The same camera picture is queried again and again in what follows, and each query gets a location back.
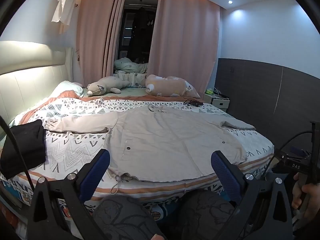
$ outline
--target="pink curtain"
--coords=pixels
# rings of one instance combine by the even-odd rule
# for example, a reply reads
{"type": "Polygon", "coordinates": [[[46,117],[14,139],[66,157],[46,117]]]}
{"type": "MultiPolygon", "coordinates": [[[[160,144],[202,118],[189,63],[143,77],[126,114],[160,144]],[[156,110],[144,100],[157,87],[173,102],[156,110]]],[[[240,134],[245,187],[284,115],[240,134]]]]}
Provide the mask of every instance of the pink curtain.
{"type": "Polygon", "coordinates": [[[81,0],[77,53],[84,85],[113,73],[124,0],[81,0]]]}
{"type": "Polygon", "coordinates": [[[209,0],[159,0],[148,75],[185,79],[202,97],[216,61],[220,7],[209,0]]]}

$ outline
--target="person's leg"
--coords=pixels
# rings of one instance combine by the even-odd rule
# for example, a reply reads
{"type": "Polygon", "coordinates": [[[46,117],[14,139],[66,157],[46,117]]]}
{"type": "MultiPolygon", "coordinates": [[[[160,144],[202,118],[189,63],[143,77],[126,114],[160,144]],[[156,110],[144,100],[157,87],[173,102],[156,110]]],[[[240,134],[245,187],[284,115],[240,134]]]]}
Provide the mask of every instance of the person's leg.
{"type": "Polygon", "coordinates": [[[106,197],[92,217],[109,240],[151,240],[155,234],[164,237],[149,212],[131,197],[106,197]]]}
{"type": "Polygon", "coordinates": [[[184,198],[177,226],[181,240],[213,239],[234,210],[228,201],[209,190],[196,190],[184,198]]]}

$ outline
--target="peach plush pillow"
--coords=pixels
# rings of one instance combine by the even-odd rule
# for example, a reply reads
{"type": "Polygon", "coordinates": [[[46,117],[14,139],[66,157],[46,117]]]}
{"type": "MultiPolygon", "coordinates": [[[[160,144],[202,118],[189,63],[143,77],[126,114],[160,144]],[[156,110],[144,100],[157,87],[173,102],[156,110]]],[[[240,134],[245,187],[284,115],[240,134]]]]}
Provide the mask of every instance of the peach plush pillow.
{"type": "Polygon", "coordinates": [[[146,87],[146,92],[152,96],[200,98],[191,84],[178,77],[163,78],[149,75],[146,79],[146,87]]]}

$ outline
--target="hand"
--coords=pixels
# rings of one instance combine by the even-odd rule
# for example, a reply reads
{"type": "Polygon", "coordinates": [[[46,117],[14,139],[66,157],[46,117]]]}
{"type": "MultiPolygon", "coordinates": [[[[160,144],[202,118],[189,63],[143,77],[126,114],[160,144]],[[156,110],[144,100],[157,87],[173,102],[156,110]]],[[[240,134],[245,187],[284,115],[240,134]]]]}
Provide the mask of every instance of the hand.
{"type": "MultiPolygon", "coordinates": [[[[299,180],[299,173],[297,173],[293,178],[295,180],[299,180]]],[[[292,190],[293,201],[291,206],[294,209],[298,209],[299,206],[302,204],[302,200],[300,199],[302,192],[310,195],[310,200],[306,212],[304,213],[304,217],[308,221],[311,221],[317,215],[320,209],[320,184],[318,183],[317,185],[315,185],[310,183],[307,185],[303,185],[302,188],[300,188],[297,181],[294,184],[292,190]]]]}
{"type": "Polygon", "coordinates": [[[164,238],[163,238],[162,236],[159,236],[159,235],[155,234],[155,235],[151,238],[151,240],[164,240],[164,238]]]}

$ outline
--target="white hanging cloth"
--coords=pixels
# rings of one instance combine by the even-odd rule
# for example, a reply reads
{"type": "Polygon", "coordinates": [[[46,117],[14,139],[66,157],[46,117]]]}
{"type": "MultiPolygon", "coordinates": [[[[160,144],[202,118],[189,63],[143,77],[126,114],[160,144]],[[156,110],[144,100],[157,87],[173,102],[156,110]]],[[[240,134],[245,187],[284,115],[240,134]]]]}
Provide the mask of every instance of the white hanging cloth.
{"type": "Polygon", "coordinates": [[[72,11],[75,7],[76,2],[78,6],[81,0],[58,0],[57,8],[53,14],[52,22],[62,22],[64,25],[69,25],[72,11]]]}

